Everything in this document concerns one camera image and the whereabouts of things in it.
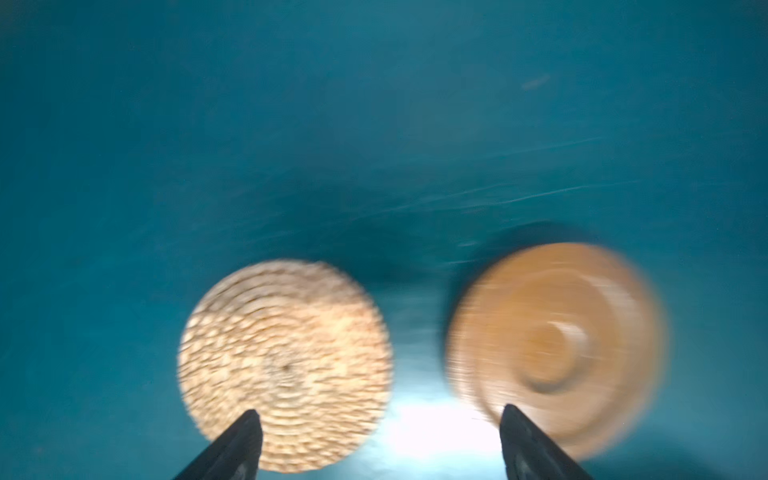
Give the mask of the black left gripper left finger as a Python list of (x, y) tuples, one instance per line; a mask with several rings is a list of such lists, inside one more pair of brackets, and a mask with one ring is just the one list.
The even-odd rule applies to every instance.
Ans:
[(246, 410), (174, 480), (255, 480), (262, 445), (260, 416)]

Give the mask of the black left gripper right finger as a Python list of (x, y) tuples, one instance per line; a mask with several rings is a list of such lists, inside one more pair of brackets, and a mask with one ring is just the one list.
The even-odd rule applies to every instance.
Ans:
[(499, 434), (509, 480), (593, 480), (515, 405), (504, 407)]

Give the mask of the brown wooden round coaster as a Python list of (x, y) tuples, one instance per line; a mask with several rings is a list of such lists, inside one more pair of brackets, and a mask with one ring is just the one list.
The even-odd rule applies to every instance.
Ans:
[(616, 252), (550, 243), (493, 263), (461, 295), (447, 377), (476, 418), (517, 406), (586, 460), (633, 429), (655, 395), (666, 322), (650, 284)]

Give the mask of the woven rattan round coaster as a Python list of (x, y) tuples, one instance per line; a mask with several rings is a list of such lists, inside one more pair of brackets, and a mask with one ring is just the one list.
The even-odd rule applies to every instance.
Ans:
[(180, 339), (177, 379), (198, 430), (214, 439), (255, 410), (261, 466), (303, 473), (357, 451), (377, 429), (393, 382), (382, 314), (324, 262), (247, 266), (208, 290)]

